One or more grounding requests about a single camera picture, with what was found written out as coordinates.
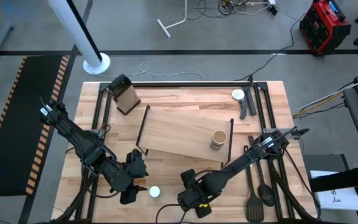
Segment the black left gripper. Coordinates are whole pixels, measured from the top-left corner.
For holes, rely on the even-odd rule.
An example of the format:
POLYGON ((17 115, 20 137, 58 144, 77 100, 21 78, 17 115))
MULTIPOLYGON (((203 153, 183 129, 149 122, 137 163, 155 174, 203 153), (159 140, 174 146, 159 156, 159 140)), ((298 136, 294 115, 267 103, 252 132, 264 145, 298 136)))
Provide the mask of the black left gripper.
POLYGON ((116 174, 116 191, 122 192, 120 203, 127 205, 136 201, 137 194, 141 191, 147 191, 147 188, 139 185, 131 185, 133 179, 143 178, 149 174, 146 171, 146 164, 142 158, 142 153, 137 149, 126 156, 125 170, 119 170, 116 174))

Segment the bagel sesame jar white lid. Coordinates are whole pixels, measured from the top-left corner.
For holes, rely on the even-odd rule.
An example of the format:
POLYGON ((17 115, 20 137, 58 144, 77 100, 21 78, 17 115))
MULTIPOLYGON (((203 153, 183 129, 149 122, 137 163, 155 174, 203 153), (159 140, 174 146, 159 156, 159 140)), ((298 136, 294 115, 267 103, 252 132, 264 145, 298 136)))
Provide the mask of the bagel sesame jar white lid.
POLYGON ((156 185, 151 186, 151 188, 149 189, 149 195, 152 198, 158 198, 159 196, 161 196, 161 193, 161 189, 156 185))

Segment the white paper sheet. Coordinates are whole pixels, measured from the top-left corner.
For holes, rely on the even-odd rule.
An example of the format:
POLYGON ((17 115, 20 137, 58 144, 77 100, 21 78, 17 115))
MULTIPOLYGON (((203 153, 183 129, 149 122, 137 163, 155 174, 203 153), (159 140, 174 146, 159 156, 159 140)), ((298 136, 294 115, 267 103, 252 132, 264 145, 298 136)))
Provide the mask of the white paper sheet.
POLYGON ((358 211, 358 194, 355 188, 316 192, 315 195, 322 209, 358 211))

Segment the white pole with round base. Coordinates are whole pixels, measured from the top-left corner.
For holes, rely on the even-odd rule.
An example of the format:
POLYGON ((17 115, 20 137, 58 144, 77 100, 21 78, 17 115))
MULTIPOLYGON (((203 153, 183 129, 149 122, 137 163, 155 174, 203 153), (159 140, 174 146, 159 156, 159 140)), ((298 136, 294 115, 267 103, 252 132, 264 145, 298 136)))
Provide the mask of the white pole with round base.
POLYGON ((71 35, 77 49, 85 60, 83 69, 86 73, 101 76, 110 66, 110 58, 99 51, 85 22, 72 0, 47 0, 50 7, 71 35))

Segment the black can opener white knob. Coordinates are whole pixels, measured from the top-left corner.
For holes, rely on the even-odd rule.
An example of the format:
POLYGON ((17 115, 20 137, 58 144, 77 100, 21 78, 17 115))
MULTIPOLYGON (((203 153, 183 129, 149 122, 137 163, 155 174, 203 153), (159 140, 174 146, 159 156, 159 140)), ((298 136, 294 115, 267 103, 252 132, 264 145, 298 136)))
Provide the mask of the black can opener white knob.
POLYGON ((240 119, 245 119, 247 116, 247 108, 249 108, 252 116, 256 115, 256 108, 254 105, 252 93, 248 85, 244 85, 243 89, 235 89, 232 91, 232 97, 237 100, 241 107, 240 119))

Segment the white T-shaped stand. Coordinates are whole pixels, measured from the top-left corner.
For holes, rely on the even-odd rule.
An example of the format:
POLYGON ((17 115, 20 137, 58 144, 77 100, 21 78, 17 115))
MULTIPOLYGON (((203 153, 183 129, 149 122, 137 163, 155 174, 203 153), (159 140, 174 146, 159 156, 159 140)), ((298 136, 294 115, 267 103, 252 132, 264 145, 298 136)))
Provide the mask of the white T-shaped stand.
POLYGON ((168 26, 164 25, 160 19, 157 19, 157 22, 158 22, 159 26, 161 27, 161 29, 163 30, 163 32, 165 33, 165 35, 167 36, 167 38, 170 39, 172 37, 172 35, 169 33, 169 29, 179 26, 180 24, 186 22, 187 16, 188 16, 188 0, 184 0, 184 12, 183 12, 182 20, 180 20, 176 23, 170 24, 168 26))

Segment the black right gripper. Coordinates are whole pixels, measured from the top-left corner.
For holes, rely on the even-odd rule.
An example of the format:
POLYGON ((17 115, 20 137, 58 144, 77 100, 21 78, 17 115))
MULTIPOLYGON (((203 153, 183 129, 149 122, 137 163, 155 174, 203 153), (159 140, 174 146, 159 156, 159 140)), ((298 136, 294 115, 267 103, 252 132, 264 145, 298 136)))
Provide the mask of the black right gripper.
POLYGON ((212 212, 211 206, 204 203, 204 190, 199 183, 195 181, 195 170, 189 169, 180 174, 185 190, 178 194, 177 200, 180 208, 184 212, 195 209, 198 218, 204 218, 212 212))

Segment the black mat orange striped edge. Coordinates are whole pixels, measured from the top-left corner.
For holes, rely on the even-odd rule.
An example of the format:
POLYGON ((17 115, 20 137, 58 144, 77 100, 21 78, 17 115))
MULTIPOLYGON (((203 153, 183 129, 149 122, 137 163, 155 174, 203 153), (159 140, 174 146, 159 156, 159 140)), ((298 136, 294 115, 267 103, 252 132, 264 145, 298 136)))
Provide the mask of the black mat orange striped edge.
POLYGON ((35 194, 53 133, 40 109, 58 100, 69 59, 23 59, 0 115, 0 197, 35 194))

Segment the black metal table frame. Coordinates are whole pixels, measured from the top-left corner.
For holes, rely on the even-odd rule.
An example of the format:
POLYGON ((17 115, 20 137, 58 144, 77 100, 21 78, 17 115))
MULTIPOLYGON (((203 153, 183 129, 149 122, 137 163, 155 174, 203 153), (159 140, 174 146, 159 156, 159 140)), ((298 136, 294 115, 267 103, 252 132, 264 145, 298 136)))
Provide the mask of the black metal table frame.
MULTIPOLYGON (((81 128, 88 129, 91 127, 98 90, 102 83, 84 82, 82 85, 74 118, 75 123, 81 128)), ((231 161, 244 153, 243 146, 249 145, 248 135, 254 135, 254 138, 257 138, 262 132, 258 115, 247 115, 244 120, 239 119, 240 105, 232 98, 231 93, 235 89, 242 88, 243 84, 229 84, 228 82, 197 84, 190 82, 185 84, 185 82, 179 82, 177 85, 175 85, 176 83, 164 83, 164 85, 154 86, 155 84, 147 83, 152 87, 140 86, 140 83, 135 84, 135 90, 141 99, 141 103, 127 116, 117 111, 114 101, 111 103, 108 121, 111 130, 106 135, 106 145, 114 151, 120 161, 125 160, 126 154, 136 147, 135 143, 147 105, 150 105, 151 110, 175 111, 223 121, 230 121, 233 118, 234 133, 231 161)), ((266 84, 276 128, 290 129, 294 127, 283 82, 269 81, 266 84)), ((295 139, 289 139, 289 142, 287 151, 296 163, 304 181, 309 185, 300 145, 295 139)), ((219 169, 221 166, 221 163, 216 161, 151 150, 147 157, 144 156, 144 159, 147 164, 147 172, 150 175, 144 179, 136 180, 136 184, 147 188, 156 185, 161 188, 162 195, 158 198, 152 198, 148 192, 139 192, 136 202, 128 205, 119 203, 119 195, 109 199, 97 198, 93 213, 95 223, 155 223, 157 211, 166 204, 177 203, 177 194, 184 190, 180 173, 191 168, 198 172, 204 169, 219 169)), ((283 157, 283 163, 292 193, 305 210, 316 217, 313 199, 302 184, 287 154, 283 157)), ((80 177, 79 158, 73 151, 70 151, 65 156, 51 219, 58 218, 62 211, 69 206, 79 190, 80 177)), ((242 171, 227 183, 222 195, 211 202, 213 212, 210 215, 198 219, 194 210, 191 210, 186 214, 183 222, 246 222, 245 204, 250 196, 247 185, 246 172, 242 171)), ((183 211, 180 207, 167 207, 160 212, 158 222, 176 223, 180 221, 182 215, 183 211)))

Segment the black slotted spoon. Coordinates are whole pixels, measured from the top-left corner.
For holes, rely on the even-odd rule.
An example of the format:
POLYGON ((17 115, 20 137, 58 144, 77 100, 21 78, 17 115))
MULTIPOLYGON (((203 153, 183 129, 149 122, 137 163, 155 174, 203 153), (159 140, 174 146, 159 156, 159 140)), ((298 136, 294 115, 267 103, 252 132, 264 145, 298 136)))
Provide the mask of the black slotted spoon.
POLYGON ((257 188, 259 198, 268 207, 275 205, 274 192, 272 188, 264 181, 264 173, 260 161, 256 161, 256 166, 259 174, 260 185, 257 188))

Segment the clear spice jar tan lid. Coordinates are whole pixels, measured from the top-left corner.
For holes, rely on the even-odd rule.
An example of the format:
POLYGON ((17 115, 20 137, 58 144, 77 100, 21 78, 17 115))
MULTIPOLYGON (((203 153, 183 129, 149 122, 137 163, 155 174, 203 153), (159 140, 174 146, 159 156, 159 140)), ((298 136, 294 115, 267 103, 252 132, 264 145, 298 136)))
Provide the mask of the clear spice jar tan lid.
POLYGON ((227 134, 222 130, 216 130, 211 136, 211 148, 220 150, 227 141, 227 134))

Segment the black slotted spatula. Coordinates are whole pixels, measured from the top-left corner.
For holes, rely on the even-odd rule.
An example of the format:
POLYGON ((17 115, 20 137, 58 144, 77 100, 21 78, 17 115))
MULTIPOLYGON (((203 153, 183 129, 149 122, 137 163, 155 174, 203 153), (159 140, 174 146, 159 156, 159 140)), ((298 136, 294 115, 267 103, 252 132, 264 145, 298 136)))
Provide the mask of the black slotted spatula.
POLYGON ((264 221, 264 208, 261 200, 255 195, 250 167, 246 168, 247 183, 250 197, 246 203, 246 219, 248 222, 260 223, 264 221))

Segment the red and black equipment box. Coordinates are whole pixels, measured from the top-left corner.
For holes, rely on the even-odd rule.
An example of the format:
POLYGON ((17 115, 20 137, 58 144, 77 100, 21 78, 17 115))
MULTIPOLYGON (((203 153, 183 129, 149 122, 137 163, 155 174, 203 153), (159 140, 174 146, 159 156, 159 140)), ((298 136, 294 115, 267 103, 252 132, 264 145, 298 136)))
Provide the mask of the red and black equipment box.
POLYGON ((335 0, 313 0, 300 31, 315 57, 329 55, 351 33, 351 24, 335 0))

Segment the steel box grater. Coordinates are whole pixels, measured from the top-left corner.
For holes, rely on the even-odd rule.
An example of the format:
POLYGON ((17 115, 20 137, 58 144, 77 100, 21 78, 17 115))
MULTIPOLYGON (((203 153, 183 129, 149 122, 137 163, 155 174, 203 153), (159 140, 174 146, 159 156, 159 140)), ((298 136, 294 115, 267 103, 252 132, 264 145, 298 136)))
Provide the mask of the steel box grater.
POLYGON ((108 85, 108 92, 112 96, 116 108, 123 115, 130 113, 141 102, 132 82, 124 74, 119 75, 108 85))

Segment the wooden shelf riser black legs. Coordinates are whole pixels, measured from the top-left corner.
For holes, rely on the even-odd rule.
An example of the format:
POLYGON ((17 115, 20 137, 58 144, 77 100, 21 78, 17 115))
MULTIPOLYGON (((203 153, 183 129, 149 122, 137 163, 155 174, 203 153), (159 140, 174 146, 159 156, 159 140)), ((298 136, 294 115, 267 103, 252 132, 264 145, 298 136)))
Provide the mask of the wooden shelf riser black legs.
POLYGON ((146 106, 136 146, 227 164, 231 159, 234 120, 222 121, 146 106), (222 148, 211 147, 215 131, 226 134, 222 148))

